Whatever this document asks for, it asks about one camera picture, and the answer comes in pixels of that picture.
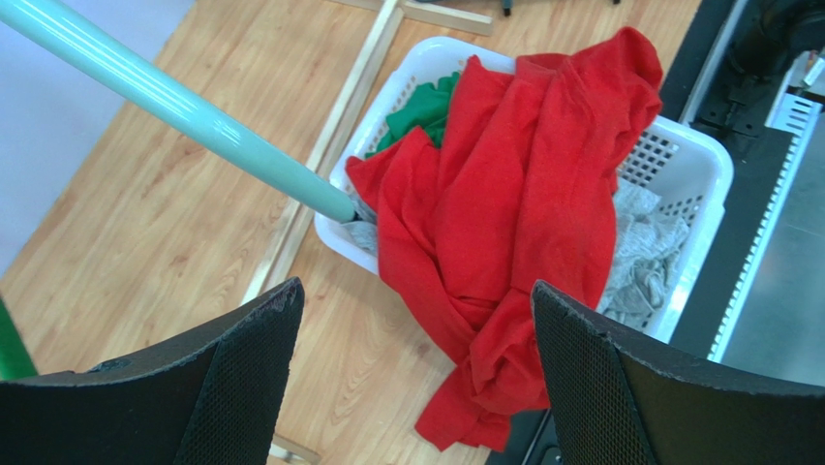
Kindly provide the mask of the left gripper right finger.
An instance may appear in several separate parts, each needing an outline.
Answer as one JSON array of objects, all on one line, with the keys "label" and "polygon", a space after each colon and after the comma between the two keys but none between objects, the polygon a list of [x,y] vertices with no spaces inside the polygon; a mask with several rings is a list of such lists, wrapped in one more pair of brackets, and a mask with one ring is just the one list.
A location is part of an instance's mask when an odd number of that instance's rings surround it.
[{"label": "left gripper right finger", "polygon": [[820,464],[822,387],[661,343],[547,282],[535,338],[565,464]]}]

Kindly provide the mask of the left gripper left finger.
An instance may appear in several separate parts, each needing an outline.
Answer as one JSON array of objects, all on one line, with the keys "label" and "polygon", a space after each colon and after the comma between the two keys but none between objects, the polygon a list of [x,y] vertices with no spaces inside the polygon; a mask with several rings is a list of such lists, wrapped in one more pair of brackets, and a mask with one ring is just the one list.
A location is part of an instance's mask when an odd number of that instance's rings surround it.
[{"label": "left gripper left finger", "polygon": [[88,371],[3,382],[2,462],[265,463],[304,302],[292,277]]}]

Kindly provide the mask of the red t shirt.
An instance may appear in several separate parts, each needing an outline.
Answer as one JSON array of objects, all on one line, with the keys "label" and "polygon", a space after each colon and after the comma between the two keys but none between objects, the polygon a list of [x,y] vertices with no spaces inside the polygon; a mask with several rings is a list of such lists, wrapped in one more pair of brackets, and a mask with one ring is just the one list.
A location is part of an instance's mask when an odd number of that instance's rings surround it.
[{"label": "red t shirt", "polygon": [[543,280],[595,308],[613,261],[618,168],[657,117],[662,68],[632,27],[572,54],[471,56],[441,142],[419,128],[348,159],[376,212],[378,270],[454,363],[416,422],[445,450],[502,450],[550,401],[530,295]]}]

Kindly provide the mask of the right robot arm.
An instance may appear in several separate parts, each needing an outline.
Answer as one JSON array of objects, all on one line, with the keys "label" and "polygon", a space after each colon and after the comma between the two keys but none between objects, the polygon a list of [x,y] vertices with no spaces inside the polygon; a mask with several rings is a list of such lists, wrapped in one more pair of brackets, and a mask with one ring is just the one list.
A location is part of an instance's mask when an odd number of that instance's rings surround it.
[{"label": "right robot arm", "polygon": [[824,3],[752,1],[724,44],[691,125],[719,140],[755,137],[773,100],[801,58],[790,82],[804,93],[824,80]]}]

